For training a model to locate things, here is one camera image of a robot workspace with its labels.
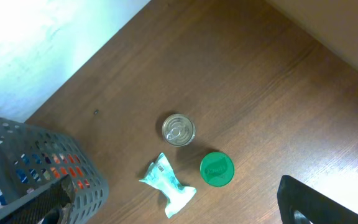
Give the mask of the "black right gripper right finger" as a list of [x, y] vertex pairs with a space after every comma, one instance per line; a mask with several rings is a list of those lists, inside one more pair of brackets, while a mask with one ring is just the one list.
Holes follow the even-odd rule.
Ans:
[[299, 180], [283, 175], [277, 191], [283, 223], [358, 223], [358, 214]]

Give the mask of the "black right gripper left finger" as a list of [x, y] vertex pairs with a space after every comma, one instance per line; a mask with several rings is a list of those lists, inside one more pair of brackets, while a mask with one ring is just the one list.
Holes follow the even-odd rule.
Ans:
[[8, 205], [0, 223], [68, 223], [74, 200], [72, 179], [65, 175]]

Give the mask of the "orange spaghetti packet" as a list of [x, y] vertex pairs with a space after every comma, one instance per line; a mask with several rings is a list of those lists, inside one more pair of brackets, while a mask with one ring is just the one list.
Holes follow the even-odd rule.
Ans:
[[76, 191], [90, 188], [82, 167], [84, 163], [76, 154], [53, 153], [49, 156], [49, 161], [51, 165], [49, 171], [52, 177], [59, 179], [66, 175], [70, 176]]

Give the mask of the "green lid jar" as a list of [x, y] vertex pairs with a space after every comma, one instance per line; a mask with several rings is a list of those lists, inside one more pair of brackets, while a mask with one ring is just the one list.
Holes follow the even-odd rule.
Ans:
[[223, 152], [211, 152], [201, 161], [200, 174], [213, 187], [224, 187], [234, 177], [235, 167], [231, 158]]

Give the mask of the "mint green wipes packet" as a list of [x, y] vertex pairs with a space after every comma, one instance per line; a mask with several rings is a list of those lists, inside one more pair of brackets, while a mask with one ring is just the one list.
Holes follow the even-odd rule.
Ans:
[[183, 186], [177, 179], [167, 157], [160, 153], [151, 162], [145, 176], [139, 180], [164, 194], [167, 198], [165, 214], [167, 218], [176, 215], [196, 194], [196, 189]]

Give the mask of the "silver tin can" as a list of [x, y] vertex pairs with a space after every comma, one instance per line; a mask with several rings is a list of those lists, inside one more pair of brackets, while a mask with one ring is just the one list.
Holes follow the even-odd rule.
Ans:
[[162, 124], [164, 140], [175, 147], [188, 145], [194, 140], [196, 127], [194, 122], [183, 114], [172, 114]]

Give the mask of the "grey plastic basket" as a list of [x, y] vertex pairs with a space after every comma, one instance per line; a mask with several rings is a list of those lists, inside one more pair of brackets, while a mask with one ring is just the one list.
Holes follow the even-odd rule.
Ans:
[[71, 136], [0, 118], [0, 223], [86, 223], [108, 195]]

